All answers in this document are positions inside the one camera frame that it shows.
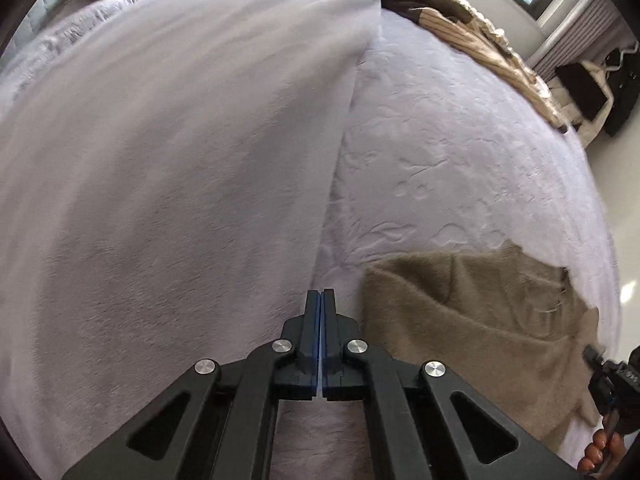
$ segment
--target finger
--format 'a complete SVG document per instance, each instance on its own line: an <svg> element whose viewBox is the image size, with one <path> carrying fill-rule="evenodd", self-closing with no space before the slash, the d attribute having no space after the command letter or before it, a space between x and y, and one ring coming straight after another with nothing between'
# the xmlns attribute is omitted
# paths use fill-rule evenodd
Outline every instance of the finger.
<svg viewBox="0 0 640 480"><path fill-rule="evenodd" d="M620 460L626 455L625 441L618 433L614 433L611 437L609 449L614 459Z"/></svg>
<svg viewBox="0 0 640 480"><path fill-rule="evenodd" d="M593 443L598 449L605 449L605 447L607 447L607 434L604 430L598 430L593 434Z"/></svg>
<svg viewBox="0 0 640 480"><path fill-rule="evenodd" d="M601 450L595 444L589 444L584 448L584 457L588 458L594 464L601 464L604 460Z"/></svg>
<svg viewBox="0 0 640 480"><path fill-rule="evenodd" d="M618 468L620 462L626 455L625 441L622 439L619 434L614 433L611 437L611 461L604 468L604 471L600 475L601 480L606 480L612 473Z"/></svg>
<svg viewBox="0 0 640 480"><path fill-rule="evenodd" d="M583 458L578 462L578 473L588 473L593 471L593 468L595 468L595 464L588 458Z"/></svg>

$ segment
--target metal pivot screw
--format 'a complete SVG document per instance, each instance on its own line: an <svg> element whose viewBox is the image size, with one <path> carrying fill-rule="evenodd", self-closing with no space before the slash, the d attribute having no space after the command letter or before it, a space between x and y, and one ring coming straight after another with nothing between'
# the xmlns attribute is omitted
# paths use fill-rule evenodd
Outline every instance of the metal pivot screw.
<svg viewBox="0 0 640 480"><path fill-rule="evenodd" d="M424 371L431 377L442 377L447 369L440 361L430 361L424 365Z"/></svg>
<svg viewBox="0 0 640 480"><path fill-rule="evenodd" d="M347 343L347 350L352 354L364 354L367 351L367 345L362 339L352 339Z"/></svg>
<svg viewBox="0 0 640 480"><path fill-rule="evenodd" d="M284 354L284 352L291 350L293 345L288 339L278 339L272 343L271 348L273 348L273 351L278 354Z"/></svg>
<svg viewBox="0 0 640 480"><path fill-rule="evenodd" d="M200 375L207 375L216 369L216 364L211 359L201 359L194 368Z"/></svg>

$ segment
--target tan fleece cloth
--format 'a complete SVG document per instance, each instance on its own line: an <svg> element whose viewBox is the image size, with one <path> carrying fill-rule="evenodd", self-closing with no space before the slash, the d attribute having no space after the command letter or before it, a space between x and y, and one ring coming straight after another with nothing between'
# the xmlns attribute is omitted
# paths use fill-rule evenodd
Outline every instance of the tan fleece cloth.
<svg viewBox="0 0 640 480"><path fill-rule="evenodd" d="M440 40L471 56L515 88L536 111L562 133L567 124L545 82L495 28L466 0L382 0L385 9L429 30Z"/></svg>
<svg viewBox="0 0 640 480"><path fill-rule="evenodd" d="M591 373L598 311L568 271L512 242L483 253L409 253L375 263L363 287L364 335L394 357L452 368L558 451L572 416L594 426Z"/></svg>

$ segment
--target bed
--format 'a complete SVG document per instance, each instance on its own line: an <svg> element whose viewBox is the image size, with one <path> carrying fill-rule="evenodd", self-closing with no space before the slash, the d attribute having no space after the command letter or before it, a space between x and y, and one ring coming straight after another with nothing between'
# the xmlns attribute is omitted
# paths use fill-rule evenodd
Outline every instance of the bed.
<svg viewBox="0 0 640 480"><path fill-rule="evenodd" d="M28 8L6 3L2 44ZM570 270L616 349L575 132L379 0L136 0L34 70L74 16L0 75L0 416L44 480L189 363L272 338L308 288L357 317L389 254L513 240ZM271 477L369 478L363 424L286 406ZM590 437L576 420L562 457Z"/></svg>

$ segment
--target brown knit blanket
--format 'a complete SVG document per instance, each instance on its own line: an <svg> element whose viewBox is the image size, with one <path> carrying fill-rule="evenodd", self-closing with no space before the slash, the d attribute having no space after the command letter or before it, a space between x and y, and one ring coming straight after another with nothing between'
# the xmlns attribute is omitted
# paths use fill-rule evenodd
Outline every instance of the brown knit blanket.
<svg viewBox="0 0 640 480"><path fill-rule="evenodd" d="M484 253L409 253L364 279L364 333L396 358L438 360L557 451L572 416L595 425L582 350L598 311L568 271L508 242Z"/></svg>

